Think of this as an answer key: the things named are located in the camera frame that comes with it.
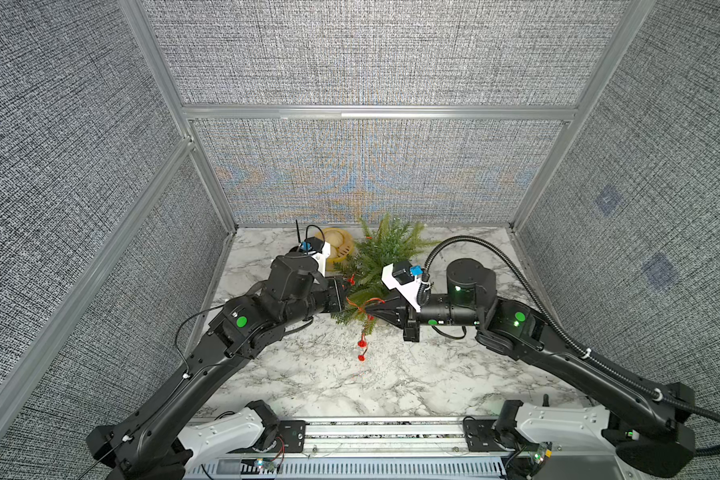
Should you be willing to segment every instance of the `metal frame bar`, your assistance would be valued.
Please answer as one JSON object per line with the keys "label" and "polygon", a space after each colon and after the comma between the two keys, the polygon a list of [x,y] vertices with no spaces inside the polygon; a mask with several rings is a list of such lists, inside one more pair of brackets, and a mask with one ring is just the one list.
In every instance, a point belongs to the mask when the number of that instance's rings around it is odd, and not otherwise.
{"label": "metal frame bar", "polygon": [[621,22],[616,27],[614,35],[611,37],[595,70],[586,83],[574,120],[565,125],[560,131],[555,145],[550,150],[534,179],[530,182],[528,191],[515,212],[512,222],[515,231],[522,231],[530,213],[550,184],[557,168],[568,153],[568,149],[576,140],[581,128],[600,98],[600,94],[603,93],[606,84],[616,71],[616,67],[619,66],[619,62],[621,62],[624,53],[626,53],[634,40],[646,17],[653,10],[655,3],[656,0],[632,0],[627,6]]}
{"label": "metal frame bar", "polygon": [[205,156],[202,147],[197,147],[199,140],[192,131],[190,122],[184,116],[179,89],[176,87],[176,82],[173,81],[173,75],[157,43],[157,38],[146,16],[144,7],[139,0],[118,0],[118,3],[131,30],[134,32],[136,43],[144,55],[146,64],[153,73],[155,82],[157,82],[157,86],[163,94],[163,100],[173,117],[173,121],[176,122],[176,127],[182,135],[191,135],[195,141],[196,148],[192,151],[192,161],[195,162],[198,175],[206,188],[211,203],[216,209],[216,213],[219,215],[222,225],[228,232],[235,231],[236,222],[232,215],[230,203],[226,200],[221,183],[219,183],[208,157]]}
{"label": "metal frame bar", "polygon": [[[230,250],[232,248],[232,242],[234,241],[234,239],[235,233],[229,234],[224,239],[224,244],[221,248],[221,254],[219,255],[219,259],[216,261],[216,267],[213,269],[213,276],[211,277],[211,282],[208,284],[208,290],[206,290],[206,296],[202,301],[202,307],[200,308],[200,311],[209,309],[211,307],[211,302],[213,302],[213,297],[216,294],[216,288],[219,287],[219,282],[221,281],[221,275],[224,274],[224,265],[226,265],[226,260],[230,256]],[[197,343],[200,341],[200,337],[202,335],[202,325],[203,323],[205,323],[207,317],[208,313],[203,313],[202,315],[197,317],[195,325],[192,328],[190,338],[186,343],[186,348],[184,349],[184,356],[188,356],[189,354],[191,354],[192,349],[195,348]]]}
{"label": "metal frame bar", "polygon": [[115,268],[144,219],[150,214],[174,174],[187,158],[190,140],[183,138],[142,195],[131,205],[96,257],[64,296],[37,338],[0,385],[0,440],[19,414],[40,379],[74,331],[99,289]]}
{"label": "metal frame bar", "polygon": [[576,107],[551,105],[236,105],[187,104],[188,119],[281,118],[336,120],[353,118],[432,118],[437,120],[574,120]]}
{"label": "metal frame bar", "polygon": [[[331,226],[334,226],[336,228],[359,228],[362,226],[360,222],[303,222],[304,225],[302,225],[302,228],[306,226],[309,223],[319,224],[320,226],[324,228],[329,228]],[[378,227],[378,224],[368,224],[370,228],[376,228]],[[447,228],[510,228],[510,225],[508,223],[500,223],[500,224],[430,224],[427,222],[427,226],[442,226]],[[238,224],[238,228],[296,228],[296,224]]]}
{"label": "metal frame bar", "polygon": [[202,148],[200,137],[197,135],[197,132],[192,124],[188,125],[190,137],[195,144],[195,147],[192,149],[190,155],[192,156],[192,160],[195,162],[197,173],[200,176],[202,184],[206,188],[208,197],[211,199],[211,204],[213,205],[213,208],[216,209],[216,214],[219,215],[226,231],[233,234],[237,230],[237,222],[235,221],[235,216],[232,213],[232,206],[226,198],[224,189],[221,186],[221,182],[219,182],[219,178],[216,176],[216,172],[211,166],[210,160],[208,160],[208,155],[206,155],[205,149]]}

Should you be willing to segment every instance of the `blue patch on wall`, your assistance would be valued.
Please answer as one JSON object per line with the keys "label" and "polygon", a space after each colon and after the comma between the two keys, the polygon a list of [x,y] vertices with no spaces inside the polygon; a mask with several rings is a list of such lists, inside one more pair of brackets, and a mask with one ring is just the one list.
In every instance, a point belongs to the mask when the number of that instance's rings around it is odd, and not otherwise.
{"label": "blue patch on wall", "polygon": [[621,194],[616,191],[616,187],[606,185],[595,199],[595,205],[600,208],[604,216],[610,216],[623,199]]}
{"label": "blue patch on wall", "polygon": [[519,171],[514,176],[514,181],[517,182],[517,184],[521,187],[527,187],[528,184],[530,184],[530,181],[534,179],[534,176],[536,175],[536,170],[532,169],[526,169]]}
{"label": "blue patch on wall", "polygon": [[657,252],[643,264],[643,273],[654,290],[664,290],[677,280],[675,266],[661,252]]}

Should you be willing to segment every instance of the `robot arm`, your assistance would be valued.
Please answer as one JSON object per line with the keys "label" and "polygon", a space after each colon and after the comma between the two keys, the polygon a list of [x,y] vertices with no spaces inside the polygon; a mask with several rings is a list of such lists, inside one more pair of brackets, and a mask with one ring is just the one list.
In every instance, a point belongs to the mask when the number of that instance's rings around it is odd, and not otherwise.
{"label": "robot arm", "polygon": [[[427,270],[432,260],[442,248],[459,241],[486,246],[499,255],[542,311],[499,297],[495,273],[472,259],[448,265],[448,293],[429,293]],[[546,312],[511,260],[485,240],[470,236],[445,240],[434,248],[424,268],[409,262],[389,265],[382,279],[392,293],[365,311],[403,330],[404,340],[417,342],[422,324],[474,326],[480,344],[546,370],[601,404],[598,417],[595,410],[564,411],[507,401],[494,424],[495,440],[502,446],[517,448],[561,438],[568,444],[585,443],[595,437],[612,446],[625,463],[664,478],[677,474],[694,456],[720,454],[720,446],[697,451],[694,432],[684,425],[691,413],[720,422],[717,414],[695,407],[691,388],[644,379],[578,345]]]}
{"label": "robot arm", "polygon": [[227,379],[282,340],[286,326],[343,309],[348,284],[320,271],[323,242],[303,245],[275,258],[267,280],[226,302],[186,362],[140,408],[88,435],[91,455],[113,469],[108,480],[179,480],[185,465],[219,450],[268,449],[278,420],[264,402],[199,428],[185,425]]}
{"label": "robot arm", "polygon": [[[497,296],[495,273],[471,259],[448,266],[447,294],[430,294],[429,265],[455,241],[473,241],[494,250],[539,309]],[[179,480],[186,468],[220,452],[269,450],[278,419],[261,401],[232,417],[185,425],[221,384],[265,346],[281,340],[288,325],[343,309],[348,284],[323,275],[329,248],[311,237],[275,258],[269,278],[224,304],[190,357],[150,399],[119,424],[94,428],[86,442],[91,455],[112,468],[107,480]],[[577,411],[507,401],[494,423],[494,437],[514,448],[515,455],[519,446],[560,441],[570,445],[595,437],[612,446],[627,464],[671,477],[694,455],[720,454],[720,446],[698,451],[694,447],[693,430],[684,421],[691,413],[718,422],[720,416],[694,407],[690,388],[681,383],[661,385],[593,358],[591,350],[583,350],[554,323],[522,273],[488,242],[448,239],[435,247],[423,269],[408,262],[394,264],[384,268],[382,279],[392,294],[365,311],[402,329],[404,340],[417,342],[421,324],[474,326],[477,340],[490,350],[553,373],[602,404]]]}

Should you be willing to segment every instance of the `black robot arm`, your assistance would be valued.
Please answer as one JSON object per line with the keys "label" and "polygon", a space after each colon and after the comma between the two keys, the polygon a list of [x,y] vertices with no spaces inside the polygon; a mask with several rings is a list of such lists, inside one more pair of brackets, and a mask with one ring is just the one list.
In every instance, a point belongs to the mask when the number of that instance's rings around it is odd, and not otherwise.
{"label": "black robot arm", "polygon": [[[183,478],[192,451],[177,437],[198,409],[265,346],[281,340],[288,325],[341,311],[347,288],[341,278],[320,274],[314,252],[275,258],[269,279],[224,304],[189,358],[150,399],[119,424],[88,435],[91,455],[113,469],[107,480]],[[262,419],[273,417],[263,402],[250,407]],[[269,430],[261,447],[272,441]]]}
{"label": "black robot arm", "polygon": [[[499,297],[495,273],[472,259],[449,264],[448,293],[431,294],[427,284],[432,259],[442,248],[459,241],[486,246],[499,255],[541,311]],[[434,248],[423,269],[402,262],[386,271],[384,283],[393,292],[384,302],[366,306],[369,315],[400,328],[404,340],[412,342],[419,341],[422,325],[474,326],[480,344],[552,373],[607,408],[610,421],[600,434],[627,464],[668,478],[694,456],[720,454],[720,445],[697,451],[694,432],[684,425],[692,413],[720,422],[719,415],[695,406],[691,388],[679,382],[652,382],[583,348],[548,314],[523,274],[496,246],[476,237],[454,237]],[[416,276],[414,272],[419,271],[421,275]],[[524,440],[514,428],[522,405],[519,401],[506,402],[494,424],[497,441],[508,448]]]}

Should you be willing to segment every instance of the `cylindrical joint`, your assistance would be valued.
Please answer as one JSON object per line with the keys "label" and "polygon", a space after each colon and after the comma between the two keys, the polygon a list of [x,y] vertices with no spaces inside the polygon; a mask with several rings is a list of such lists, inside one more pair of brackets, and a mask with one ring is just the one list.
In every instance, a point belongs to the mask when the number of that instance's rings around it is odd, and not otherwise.
{"label": "cylindrical joint", "polygon": [[451,303],[474,308],[475,285],[484,282],[486,272],[480,262],[471,258],[460,258],[448,264],[445,275]]}
{"label": "cylindrical joint", "polygon": [[448,295],[435,293],[421,312],[414,312],[419,323],[429,325],[474,325],[477,313],[466,306],[454,305]]}

